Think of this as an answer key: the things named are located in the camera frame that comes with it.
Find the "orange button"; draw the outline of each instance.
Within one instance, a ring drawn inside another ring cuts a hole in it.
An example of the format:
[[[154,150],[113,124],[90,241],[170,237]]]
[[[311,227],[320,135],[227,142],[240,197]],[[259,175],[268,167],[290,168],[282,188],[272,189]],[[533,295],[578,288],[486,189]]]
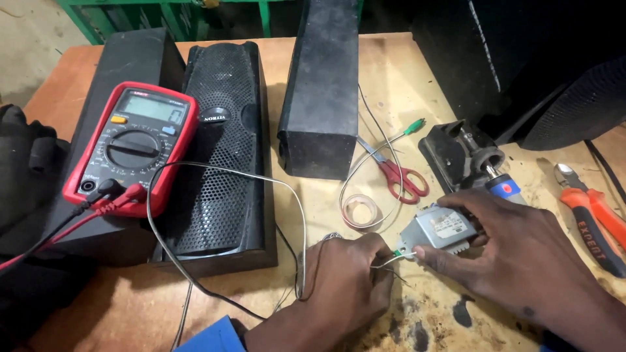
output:
[[[122,116],[113,116],[113,117],[111,117],[111,122],[124,124],[124,123],[128,122],[128,120],[125,117],[122,117]]]

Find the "speaker logo badge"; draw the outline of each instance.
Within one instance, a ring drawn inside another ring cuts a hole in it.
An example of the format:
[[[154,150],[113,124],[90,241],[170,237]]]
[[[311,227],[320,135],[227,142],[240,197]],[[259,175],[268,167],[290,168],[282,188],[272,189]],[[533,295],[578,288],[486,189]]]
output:
[[[204,123],[226,122],[230,120],[230,111],[220,106],[204,109],[198,119]]]

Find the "red multimeter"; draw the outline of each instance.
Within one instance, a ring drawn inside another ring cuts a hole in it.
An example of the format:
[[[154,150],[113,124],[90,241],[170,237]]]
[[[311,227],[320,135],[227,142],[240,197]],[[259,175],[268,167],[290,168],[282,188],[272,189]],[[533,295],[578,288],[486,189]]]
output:
[[[79,204],[115,179],[128,187],[140,183],[148,189],[157,168],[180,160],[198,126],[198,104],[191,96],[155,85],[122,82],[113,90],[83,156],[63,187],[63,197]],[[167,167],[153,183],[153,216],[165,209],[176,174]],[[106,205],[103,199],[92,205]],[[113,214],[146,217],[146,205],[128,203]]]

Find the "wooden table surface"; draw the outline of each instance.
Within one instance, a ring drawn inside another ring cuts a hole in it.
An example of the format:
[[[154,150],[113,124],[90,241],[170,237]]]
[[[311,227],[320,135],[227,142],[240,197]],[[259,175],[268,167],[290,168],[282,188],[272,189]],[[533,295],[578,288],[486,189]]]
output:
[[[255,39],[267,82],[267,99],[272,143],[285,94],[294,38]],[[184,58],[199,44],[178,43]],[[51,125],[60,138],[69,140],[91,84],[101,46],[70,48],[26,106],[26,116]],[[410,33],[363,35],[359,40],[359,82],[372,112],[389,135],[403,130],[418,118],[427,128],[394,144],[403,167],[414,168],[429,181],[431,192],[419,207],[443,195],[431,169],[418,152],[417,143],[431,126],[454,120],[418,46]],[[359,100],[359,133],[368,142],[382,140],[371,117]],[[618,178],[626,181],[626,129],[617,127],[595,141],[613,166]],[[609,204],[624,216],[624,204],[603,170],[584,144],[551,152],[529,152],[517,145],[502,147],[509,172],[522,188],[526,201],[553,211],[578,253],[600,283],[626,302],[626,283],[602,271],[584,248],[571,211],[559,203],[560,188],[553,174],[554,163],[574,168],[589,186],[607,193]],[[358,146],[355,158],[364,150]],[[338,231],[355,239],[360,234],[346,227],[339,215],[337,193],[341,183],[330,180],[295,178],[286,175],[272,155],[273,175],[296,189],[307,218],[307,245],[325,234]],[[302,224],[295,199],[285,187],[275,186],[276,222],[292,246],[302,247]],[[386,188],[373,161],[366,162],[351,181],[346,195],[370,195],[380,209],[391,210],[395,199]],[[399,232],[418,206],[402,205],[379,229],[394,249]],[[269,316],[285,288],[294,277],[294,263],[283,242],[278,241],[276,268],[201,279],[205,287],[224,294],[256,313]],[[389,312],[360,337],[345,343],[349,351],[536,351],[537,330],[494,304],[468,294],[455,282],[434,275],[411,261],[401,261],[400,275],[408,284],[396,280]],[[181,276],[166,274],[147,265],[127,268],[102,268],[73,304],[55,312],[32,338],[37,351],[168,351],[176,333],[187,282]],[[287,302],[294,299],[293,294]],[[248,328],[259,322],[233,307],[193,290],[183,341],[211,325],[225,314],[238,318]],[[464,327],[461,321],[470,327]]]

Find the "blue soldering iron handle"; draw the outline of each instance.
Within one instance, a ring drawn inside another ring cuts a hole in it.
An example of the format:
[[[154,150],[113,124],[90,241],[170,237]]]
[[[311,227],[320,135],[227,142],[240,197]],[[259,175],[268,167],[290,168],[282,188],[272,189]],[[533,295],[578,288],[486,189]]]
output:
[[[504,198],[516,204],[528,205],[521,196],[520,187],[517,186],[515,181],[513,181],[507,173],[485,182],[485,187],[495,196]]]

